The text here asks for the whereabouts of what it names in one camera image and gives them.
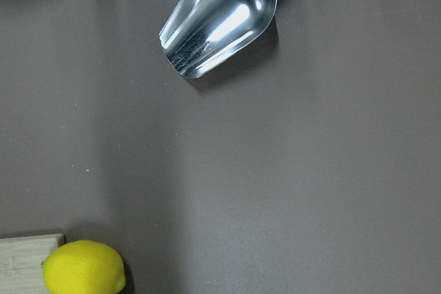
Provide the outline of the metal scoop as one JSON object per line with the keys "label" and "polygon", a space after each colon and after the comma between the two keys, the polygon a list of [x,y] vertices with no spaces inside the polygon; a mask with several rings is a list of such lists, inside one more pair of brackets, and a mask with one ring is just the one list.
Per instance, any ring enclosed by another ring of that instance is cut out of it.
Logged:
{"label": "metal scoop", "polygon": [[184,78],[199,78],[247,47],[270,25],[278,0],[180,0],[159,32]]}

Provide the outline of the yellow lemon lower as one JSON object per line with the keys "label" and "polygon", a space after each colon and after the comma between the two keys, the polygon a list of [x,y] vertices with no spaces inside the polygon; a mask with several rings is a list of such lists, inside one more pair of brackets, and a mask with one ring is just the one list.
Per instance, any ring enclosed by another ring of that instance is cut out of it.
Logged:
{"label": "yellow lemon lower", "polygon": [[51,252],[42,274],[50,293],[120,293],[126,285],[120,254],[91,240],[70,242]]}

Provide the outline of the bamboo cutting board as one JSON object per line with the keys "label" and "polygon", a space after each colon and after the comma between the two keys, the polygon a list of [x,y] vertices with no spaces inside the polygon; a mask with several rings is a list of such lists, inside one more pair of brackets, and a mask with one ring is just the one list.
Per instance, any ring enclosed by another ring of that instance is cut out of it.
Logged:
{"label": "bamboo cutting board", "polygon": [[57,233],[1,239],[1,292],[47,293],[42,263],[51,252],[65,244]]}

